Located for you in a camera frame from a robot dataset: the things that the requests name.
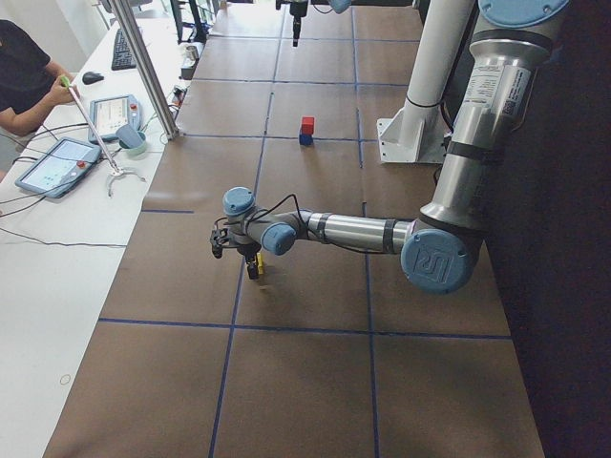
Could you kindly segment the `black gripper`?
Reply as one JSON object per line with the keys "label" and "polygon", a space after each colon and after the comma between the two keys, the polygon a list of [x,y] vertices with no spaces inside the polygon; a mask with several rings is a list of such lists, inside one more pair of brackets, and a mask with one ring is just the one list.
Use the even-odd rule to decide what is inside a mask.
{"label": "black gripper", "polygon": [[262,247],[258,243],[240,245],[237,248],[238,252],[245,258],[246,272],[250,280],[258,278],[258,261],[256,256],[261,249]]}

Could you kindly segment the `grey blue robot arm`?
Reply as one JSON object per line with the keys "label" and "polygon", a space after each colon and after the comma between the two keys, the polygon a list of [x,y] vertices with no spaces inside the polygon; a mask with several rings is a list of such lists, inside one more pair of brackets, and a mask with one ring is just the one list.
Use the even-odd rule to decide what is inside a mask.
{"label": "grey blue robot arm", "polygon": [[227,191],[213,226],[212,252],[244,258],[259,274],[258,254],[280,256],[299,239],[349,251],[399,257],[421,290],[449,294],[464,286],[486,232],[481,199],[489,173],[517,119],[538,68],[552,56],[568,10],[565,1],[433,1],[423,22],[404,106],[377,127],[386,163],[437,163],[432,200],[416,219],[372,219],[296,208],[264,209],[244,187]]}

